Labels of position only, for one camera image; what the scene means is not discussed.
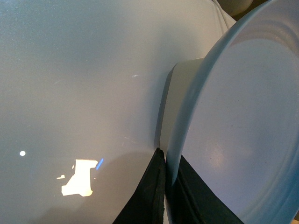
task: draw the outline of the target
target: black rubber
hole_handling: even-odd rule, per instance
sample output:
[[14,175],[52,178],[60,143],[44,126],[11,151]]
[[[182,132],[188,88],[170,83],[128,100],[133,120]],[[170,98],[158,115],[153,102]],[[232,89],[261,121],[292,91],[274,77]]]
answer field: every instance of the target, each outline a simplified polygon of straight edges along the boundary
[[162,224],[164,194],[165,159],[157,148],[136,191],[113,224]]
[[244,224],[204,183],[182,156],[171,196],[176,224]]

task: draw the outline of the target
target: white bowl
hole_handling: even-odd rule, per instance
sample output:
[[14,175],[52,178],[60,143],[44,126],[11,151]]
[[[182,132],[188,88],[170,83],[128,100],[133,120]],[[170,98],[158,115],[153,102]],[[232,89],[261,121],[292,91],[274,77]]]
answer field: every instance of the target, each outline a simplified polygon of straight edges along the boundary
[[272,0],[237,22],[202,62],[168,144],[246,224],[299,208],[299,1]]

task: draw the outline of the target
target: white plastic surface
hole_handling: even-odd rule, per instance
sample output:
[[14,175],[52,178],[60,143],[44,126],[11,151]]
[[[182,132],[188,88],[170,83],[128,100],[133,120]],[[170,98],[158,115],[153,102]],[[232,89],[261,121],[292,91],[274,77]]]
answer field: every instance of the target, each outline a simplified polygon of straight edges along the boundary
[[246,224],[290,223],[299,208],[299,2],[273,0],[202,62],[168,147]]
[[163,121],[160,137],[160,149],[166,151],[173,124],[178,116],[178,111],[184,100],[185,93],[194,79],[203,58],[179,62],[171,73],[170,85],[168,88],[163,113]]
[[112,223],[167,74],[224,31],[209,0],[0,0],[0,223]]

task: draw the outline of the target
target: curved rim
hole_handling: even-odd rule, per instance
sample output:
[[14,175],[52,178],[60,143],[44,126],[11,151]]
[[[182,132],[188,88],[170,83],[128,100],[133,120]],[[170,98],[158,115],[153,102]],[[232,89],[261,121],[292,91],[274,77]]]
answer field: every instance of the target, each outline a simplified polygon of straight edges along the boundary
[[[168,146],[168,153],[166,156],[166,169],[167,169],[167,176],[166,176],[166,186],[168,189],[174,185],[177,175],[178,175],[178,167],[179,162],[183,150],[183,145],[185,143],[186,135],[188,128],[190,126],[190,122],[193,117],[193,113],[195,107],[197,105],[197,101],[203,86],[205,85],[206,79],[213,69],[214,65],[217,63],[219,57],[225,52],[225,50],[230,46],[230,44],[235,40],[235,38],[242,32],[242,30],[248,25],[248,23],[253,20],[259,13],[261,13],[265,8],[270,6],[275,2],[279,2],[282,0],[270,0],[260,7],[253,10],[251,13],[243,17],[238,23],[236,23],[211,49],[211,51],[207,54],[205,60],[201,64],[200,69],[197,72],[196,77],[194,78],[191,86],[189,87],[185,99],[180,107],[176,122],[174,124],[174,128],[171,133],[171,139]],[[298,160],[299,160],[299,152],[298,152],[298,144],[292,151],[288,161],[291,162],[290,169],[286,167],[281,169],[278,173],[278,176],[294,176],[294,170],[299,169]],[[292,179],[291,184],[289,187],[285,187],[282,190],[281,195],[276,202],[279,204],[276,209],[272,208],[263,208],[261,205],[265,203],[265,201],[269,200],[271,193],[271,189],[268,189],[267,195],[265,195],[260,200],[256,201],[255,207],[252,207],[250,213],[244,213],[245,219],[250,219],[250,223],[260,223],[263,220],[263,223],[268,223],[269,221],[275,220],[275,223],[285,223],[286,220],[290,220],[295,216],[297,213],[298,207],[298,200],[299,195],[296,192],[299,188],[299,178]],[[253,218],[257,214],[263,212],[267,212],[267,217],[262,217],[260,219]]]

